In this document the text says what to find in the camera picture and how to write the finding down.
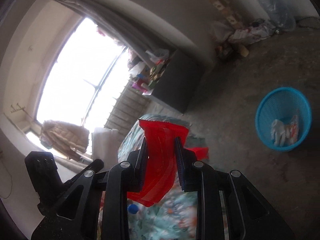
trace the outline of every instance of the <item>black bracket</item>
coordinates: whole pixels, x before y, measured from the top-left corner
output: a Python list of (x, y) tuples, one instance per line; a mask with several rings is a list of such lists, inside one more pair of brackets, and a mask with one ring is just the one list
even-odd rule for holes
[[(194, 152), (184, 149), (180, 138), (175, 140), (175, 153), (182, 190), (198, 193), (196, 239), (225, 239), (221, 195), (230, 240), (294, 239), (289, 226), (241, 172), (215, 171), (198, 161)], [(31, 152), (25, 163), (40, 198), (38, 208), (45, 215), (31, 239), (96, 239), (105, 191), (101, 240), (129, 240), (127, 192), (142, 190), (147, 161), (144, 139), (140, 150), (131, 152), (127, 161), (109, 171), (98, 172), (103, 162), (95, 160), (62, 183), (53, 155)]]

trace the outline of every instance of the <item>red fabric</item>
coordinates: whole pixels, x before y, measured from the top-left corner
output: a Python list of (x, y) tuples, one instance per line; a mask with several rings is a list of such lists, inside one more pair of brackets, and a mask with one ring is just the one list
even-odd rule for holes
[(198, 161), (203, 160), (203, 159), (209, 159), (208, 152), (209, 148), (208, 147), (194, 147), (194, 148), (187, 148), (190, 151), (193, 151), (196, 154), (196, 157)]
[(128, 192), (127, 196), (146, 207), (158, 203), (173, 186), (177, 164), (174, 154), (174, 140), (181, 138), (184, 145), (189, 130), (168, 122), (139, 120), (145, 132), (149, 159), (145, 182), (139, 193)]

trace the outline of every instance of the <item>metal screw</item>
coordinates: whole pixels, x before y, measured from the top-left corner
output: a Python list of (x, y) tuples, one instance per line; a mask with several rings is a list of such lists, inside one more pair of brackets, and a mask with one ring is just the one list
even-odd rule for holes
[(196, 168), (202, 168), (203, 167), (203, 162), (200, 161), (196, 161), (193, 163), (193, 166), (195, 166)]
[(84, 176), (87, 178), (90, 178), (93, 174), (94, 172), (92, 170), (87, 170), (84, 172)]
[(237, 171), (237, 170), (234, 170), (234, 171), (231, 171), (231, 175), (233, 177), (239, 178), (241, 176), (241, 172)]
[(129, 162), (121, 162), (120, 166), (122, 168), (128, 168), (130, 166), (130, 163)]

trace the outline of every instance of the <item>blue bottle cap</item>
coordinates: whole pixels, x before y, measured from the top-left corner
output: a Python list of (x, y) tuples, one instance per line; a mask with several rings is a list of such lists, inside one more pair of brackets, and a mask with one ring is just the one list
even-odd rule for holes
[(128, 206), (128, 212), (131, 214), (136, 214), (139, 211), (139, 208), (135, 204), (131, 204)]

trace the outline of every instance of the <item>cable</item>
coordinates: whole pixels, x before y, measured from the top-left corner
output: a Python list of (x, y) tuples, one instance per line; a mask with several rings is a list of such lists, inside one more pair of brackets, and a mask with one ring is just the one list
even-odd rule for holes
[(1, 195), (0, 195), (0, 197), (3, 198), (3, 199), (7, 199), (8, 197), (10, 197), (10, 195), (11, 195), (11, 193), (12, 193), (12, 185), (13, 185), (13, 182), (12, 182), (12, 175), (10, 174), (10, 172), (9, 172), (8, 169), (7, 169), (7, 167), (4, 165), (4, 163), (3, 163), (3, 161), (2, 161), (2, 157), (1, 157), (1, 154), (2, 154), (2, 153), (3, 153), (3, 151), (0, 152), (0, 160), (1, 160), (2, 165), (4, 166), (5, 170), (7, 171), (7, 173), (8, 173), (9, 176), (10, 176), (11, 188), (10, 188), (10, 193), (9, 193), (9, 195), (8, 195), (7, 197), (2, 197)]

